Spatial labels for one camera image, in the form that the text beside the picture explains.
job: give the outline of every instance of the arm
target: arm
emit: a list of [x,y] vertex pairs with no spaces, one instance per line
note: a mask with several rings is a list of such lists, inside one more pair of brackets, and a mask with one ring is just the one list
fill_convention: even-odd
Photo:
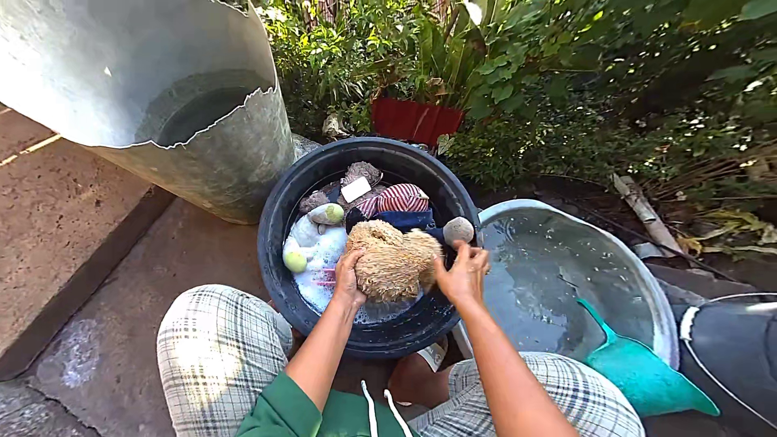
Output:
[[510,343],[483,303],[483,277],[490,269],[488,252],[458,246],[450,271],[434,260],[440,290],[453,302],[467,325],[497,434],[502,437],[573,437],[577,432]]
[[324,410],[340,358],[348,342],[354,317],[366,299],[356,289],[354,264],[363,251],[340,258],[335,269],[336,284],[332,300],[313,327],[305,343],[286,366],[286,375]]

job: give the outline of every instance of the green sweatshirt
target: green sweatshirt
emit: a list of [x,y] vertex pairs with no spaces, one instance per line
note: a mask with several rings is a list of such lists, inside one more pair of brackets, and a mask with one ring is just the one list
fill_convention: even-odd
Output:
[[[323,413],[286,373],[264,387],[243,419],[236,437],[295,436],[370,437],[367,399],[336,390],[329,392]],[[403,437],[401,426],[386,406],[375,402],[380,437]],[[418,434],[410,430],[414,437]]]

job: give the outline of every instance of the fluffy brown teddy bear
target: fluffy brown teddy bear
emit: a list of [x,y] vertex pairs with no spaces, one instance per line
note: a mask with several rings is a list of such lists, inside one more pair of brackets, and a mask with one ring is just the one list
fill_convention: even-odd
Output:
[[368,299],[390,302],[414,299],[419,285],[434,285],[433,255],[442,255],[437,240],[414,229],[402,234],[382,220],[357,223],[348,234],[346,252],[365,249],[354,269],[356,284]]

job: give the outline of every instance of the sweatshirt sleeve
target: sweatshirt sleeve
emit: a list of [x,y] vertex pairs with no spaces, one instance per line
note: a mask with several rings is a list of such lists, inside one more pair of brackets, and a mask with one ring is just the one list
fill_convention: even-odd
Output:
[[235,437],[313,437],[321,426],[321,412],[286,373],[264,387]]

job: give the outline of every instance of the soapy water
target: soapy water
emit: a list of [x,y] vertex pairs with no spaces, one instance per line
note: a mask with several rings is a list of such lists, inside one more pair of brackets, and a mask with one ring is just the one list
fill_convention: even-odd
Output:
[[619,334],[651,344],[639,279],[598,231],[548,211],[520,210],[484,223],[483,238],[492,265],[483,297],[518,350],[583,359],[600,346],[604,334],[578,297]]
[[[294,274],[294,281],[302,298],[308,306],[321,315],[332,300],[334,285],[318,285],[318,281],[334,281],[334,274],[327,274],[325,268],[334,268],[340,255],[345,252],[348,234],[341,226],[331,227],[321,235],[313,247],[313,258],[308,261],[308,268],[302,273]],[[381,323],[396,318],[421,299],[420,292],[416,299],[400,302],[372,302],[368,300],[356,313],[354,323]]]

